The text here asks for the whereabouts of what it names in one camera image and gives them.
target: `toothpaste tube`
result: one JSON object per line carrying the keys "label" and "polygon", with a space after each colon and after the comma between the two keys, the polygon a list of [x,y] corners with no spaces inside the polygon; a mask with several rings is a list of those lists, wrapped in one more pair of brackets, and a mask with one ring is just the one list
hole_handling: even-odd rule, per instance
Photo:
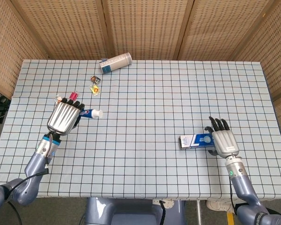
{"label": "toothpaste tube", "polygon": [[181,149],[204,148],[214,146],[211,134],[181,135],[179,137]]}
{"label": "toothpaste tube", "polygon": [[87,110],[83,110],[79,115],[87,118],[100,119],[103,117],[103,111],[96,110],[96,109],[87,109]]}

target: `robotic hand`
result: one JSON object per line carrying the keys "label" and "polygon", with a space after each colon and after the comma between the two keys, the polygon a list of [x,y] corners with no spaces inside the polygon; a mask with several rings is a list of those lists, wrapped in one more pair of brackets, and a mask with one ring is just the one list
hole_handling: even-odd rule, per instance
{"label": "robotic hand", "polygon": [[222,158],[226,159],[225,166],[229,177],[234,186],[237,196],[248,203],[237,209],[237,217],[244,225],[281,225],[281,215],[269,215],[251,184],[249,176],[244,168],[244,164],[238,157],[239,148],[234,134],[229,129],[227,122],[222,119],[211,120],[212,127],[205,127],[213,137],[216,152]]}
{"label": "robotic hand", "polygon": [[43,136],[33,156],[25,168],[26,179],[15,179],[0,186],[0,207],[13,199],[22,205],[32,203],[37,197],[43,175],[49,173],[48,164],[60,145],[60,136],[67,135],[80,121],[84,104],[63,98],[50,116],[47,127],[49,133]]}

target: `black grid line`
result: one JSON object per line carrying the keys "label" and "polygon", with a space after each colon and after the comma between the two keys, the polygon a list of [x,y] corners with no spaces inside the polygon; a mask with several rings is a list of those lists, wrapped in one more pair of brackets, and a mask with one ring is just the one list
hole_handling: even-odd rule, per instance
{"label": "black grid line", "polygon": [[[224,159],[180,150],[209,115],[227,119],[257,195],[281,198],[281,134],[259,63],[139,60],[101,74],[98,60],[25,60],[0,137],[0,184],[24,168],[47,133],[59,94],[79,91],[99,120],[63,137],[39,196],[210,199],[229,202]],[[101,93],[89,90],[102,78]]]}

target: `blue toothpaste box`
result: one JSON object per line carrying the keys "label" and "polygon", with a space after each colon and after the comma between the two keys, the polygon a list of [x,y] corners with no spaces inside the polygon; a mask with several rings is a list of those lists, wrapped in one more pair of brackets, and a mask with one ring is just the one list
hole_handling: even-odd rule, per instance
{"label": "blue toothpaste box", "polygon": [[214,146],[211,134],[181,135],[179,137],[181,149],[204,148]]}

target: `white robotic hand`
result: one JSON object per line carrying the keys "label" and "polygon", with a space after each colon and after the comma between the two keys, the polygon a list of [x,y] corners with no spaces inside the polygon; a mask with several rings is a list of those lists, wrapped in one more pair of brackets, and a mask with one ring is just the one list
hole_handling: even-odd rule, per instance
{"label": "white robotic hand", "polygon": [[79,101],[67,101],[63,98],[57,103],[52,115],[50,116],[47,127],[53,133],[61,136],[67,135],[79,123],[81,116],[79,113],[84,109],[84,104]]}
{"label": "white robotic hand", "polygon": [[213,119],[211,116],[209,117],[211,120],[211,124],[214,130],[211,127],[205,127],[205,130],[208,130],[212,135],[215,144],[215,150],[210,151],[212,155],[220,155],[223,158],[226,158],[231,155],[237,156],[239,153],[239,148],[234,137],[234,134],[229,129],[229,126],[226,120],[222,119]]}

